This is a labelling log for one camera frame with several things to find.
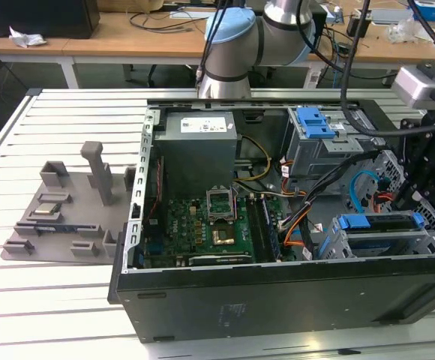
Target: table leg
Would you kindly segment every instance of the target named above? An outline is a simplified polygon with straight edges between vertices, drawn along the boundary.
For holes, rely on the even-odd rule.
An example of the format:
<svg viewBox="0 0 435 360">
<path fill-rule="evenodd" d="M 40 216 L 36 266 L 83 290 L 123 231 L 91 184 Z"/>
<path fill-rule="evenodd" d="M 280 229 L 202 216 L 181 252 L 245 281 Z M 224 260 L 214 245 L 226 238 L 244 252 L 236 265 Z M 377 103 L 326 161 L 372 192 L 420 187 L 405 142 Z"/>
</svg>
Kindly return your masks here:
<svg viewBox="0 0 435 360">
<path fill-rule="evenodd" d="M 322 62 L 311 62 L 307 69 L 303 89 L 315 89 L 325 65 Z"/>
<path fill-rule="evenodd" d="M 69 89 L 79 89 L 80 83 L 77 78 L 77 69 L 76 64 L 71 58 L 66 58 L 61 61 L 62 72 L 64 73 L 64 77 L 66 78 L 67 87 Z"/>
<path fill-rule="evenodd" d="M 131 81 L 133 79 L 131 76 L 131 71 L 133 70 L 133 65 L 123 64 L 122 70 L 124 72 L 124 80 Z"/>
</svg>

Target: wooden desk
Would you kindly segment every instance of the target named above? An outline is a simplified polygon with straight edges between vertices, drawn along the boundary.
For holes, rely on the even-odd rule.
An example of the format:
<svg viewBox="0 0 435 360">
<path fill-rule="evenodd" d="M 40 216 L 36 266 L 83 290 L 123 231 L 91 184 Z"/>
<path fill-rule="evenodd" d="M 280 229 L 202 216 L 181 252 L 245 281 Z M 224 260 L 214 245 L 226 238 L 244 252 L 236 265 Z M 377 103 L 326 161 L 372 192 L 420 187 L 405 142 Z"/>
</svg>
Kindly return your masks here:
<svg viewBox="0 0 435 360">
<path fill-rule="evenodd" d="M 349 15 L 362 4 L 358 0 L 341 0 L 344 14 Z M 374 7 L 402 8 L 397 2 L 377 3 Z M 143 16 L 136 19 L 143 23 Z M 147 26 L 167 26 L 181 23 L 183 19 L 150 19 Z M 47 39 L 48 44 L 28 49 L 15 46 L 9 39 L 0 38 L 0 58 L 5 62 L 54 62 L 61 65 L 68 86 L 79 88 L 75 64 L 146 64 L 146 65 L 198 65 L 203 47 L 206 21 L 185 25 L 191 31 L 178 34 L 157 34 L 133 27 L 125 13 L 102 13 L 100 25 L 91 39 Z M 340 32 L 346 25 L 334 25 Z M 370 25 L 367 35 L 361 40 L 354 68 L 398 69 L 401 65 L 415 64 L 422 60 L 435 60 L 435 46 L 420 40 L 418 43 L 390 43 L 387 26 Z M 349 43 L 337 35 L 339 41 Z M 322 39 L 319 49 L 331 57 L 329 41 Z M 309 68 L 305 87 L 315 87 L 317 78 L 326 66 L 311 54 L 308 61 L 296 66 Z"/>
<path fill-rule="evenodd" d="M 155 18 L 165 15 L 153 14 Z M 134 22 L 143 24 L 145 16 Z M 183 23 L 186 19 L 150 19 L 145 25 L 162 27 Z M 102 13 L 99 26 L 91 39 L 69 40 L 63 48 L 67 56 L 157 56 L 169 58 L 200 58 L 204 48 L 206 21 L 183 25 L 187 32 L 158 34 L 136 28 L 129 23 L 125 13 Z"/>
<path fill-rule="evenodd" d="M 355 8 L 362 8 L 362 1 L 341 0 L 337 2 L 343 7 L 345 25 L 334 25 L 333 28 L 346 33 L 349 15 Z M 378 1 L 376 5 L 371 2 L 370 8 L 396 8 L 405 7 L 397 1 Z M 358 52 L 355 55 L 356 63 L 383 63 L 383 64 L 416 64 L 424 60 L 435 60 L 435 46 L 425 40 L 417 43 L 391 43 L 388 40 L 387 25 L 369 25 L 366 36 L 359 41 Z M 351 41 L 336 34 L 337 41 L 350 44 Z M 332 48 L 329 41 L 325 38 L 321 40 L 319 46 L 325 55 L 331 56 Z M 310 60 L 319 60 L 317 56 L 311 54 Z"/>
</svg>

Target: power supply label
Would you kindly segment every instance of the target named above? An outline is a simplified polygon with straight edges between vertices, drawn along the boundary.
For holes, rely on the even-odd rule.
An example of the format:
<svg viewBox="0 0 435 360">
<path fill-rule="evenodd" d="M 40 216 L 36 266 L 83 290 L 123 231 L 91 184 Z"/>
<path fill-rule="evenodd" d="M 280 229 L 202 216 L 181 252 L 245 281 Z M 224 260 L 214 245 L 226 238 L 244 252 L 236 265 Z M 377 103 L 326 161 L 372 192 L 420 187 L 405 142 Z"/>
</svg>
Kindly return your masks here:
<svg viewBox="0 0 435 360">
<path fill-rule="evenodd" d="M 181 120 L 182 133 L 225 133 L 225 118 L 183 118 Z"/>
</svg>

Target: sticker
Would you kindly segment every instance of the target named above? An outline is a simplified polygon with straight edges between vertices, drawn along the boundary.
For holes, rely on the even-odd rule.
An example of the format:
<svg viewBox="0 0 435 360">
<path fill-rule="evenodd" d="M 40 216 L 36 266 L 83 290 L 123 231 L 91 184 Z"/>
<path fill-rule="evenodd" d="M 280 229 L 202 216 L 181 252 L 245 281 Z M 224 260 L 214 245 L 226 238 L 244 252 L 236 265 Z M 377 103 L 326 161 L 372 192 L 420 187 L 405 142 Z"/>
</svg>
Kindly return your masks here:
<svg viewBox="0 0 435 360">
<path fill-rule="evenodd" d="M 312 260 L 313 259 L 313 254 L 305 246 L 302 248 L 302 256 L 306 260 Z"/>
<path fill-rule="evenodd" d="M 183 118 L 181 119 L 182 133 L 225 133 L 225 118 Z"/>
<path fill-rule="evenodd" d="M 346 130 L 340 122 L 337 124 L 328 124 L 328 126 L 331 130 Z"/>
<path fill-rule="evenodd" d="M 288 166 L 281 166 L 280 171 L 283 173 L 284 178 L 290 177 L 290 168 Z"/>
<path fill-rule="evenodd" d="M 317 223 L 316 225 L 314 225 L 314 227 L 316 227 L 316 230 L 319 231 L 320 233 L 323 233 L 323 225 L 321 223 Z"/>
</svg>

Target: floor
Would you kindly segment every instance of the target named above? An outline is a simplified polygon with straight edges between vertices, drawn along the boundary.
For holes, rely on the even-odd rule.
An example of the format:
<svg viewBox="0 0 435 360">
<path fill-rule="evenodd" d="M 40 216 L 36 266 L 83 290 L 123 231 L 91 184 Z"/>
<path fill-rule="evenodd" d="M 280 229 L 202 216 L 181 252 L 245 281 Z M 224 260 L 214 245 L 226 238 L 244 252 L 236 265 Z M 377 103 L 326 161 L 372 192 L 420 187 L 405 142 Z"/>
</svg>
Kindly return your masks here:
<svg viewBox="0 0 435 360">
<path fill-rule="evenodd" d="M 66 89 L 66 82 L 61 68 L 57 64 L 8 64 L 12 71 L 29 88 Z M 78 66 L 81 86 L 87 89 L 105 88 L 142 88 L 146 87 L 146 77 L 150 66 L 134 66 L 132 72 L 136 82 L 125 82 L 122 67 L 115 64 L 81 64 Z M 280 67 L 273 77 L 266 81 L 265 69 L 257 69 L 259 73 L 250 73 L 252 87 L 266 88 L 300 88 L 305 81 L 304 68 Z M 356 74 L 367 76 L 383 75 L 382 70 L 357 70 Z M 320 88 L 331 88 L 333 73 L 328 71 L 319 85 Z M 194 87 L 194 81 L 183 66 L 157 66 L 153 76 L 156 88 L 189 88 Z M 381 89 L 381 80 L 351 79 L 351 88 Z M 5 67 L 0 67 L 0 130 L 9 119 L 17 104 L 23 99 L 26 90 L 8 73 Z"/>
</svg>

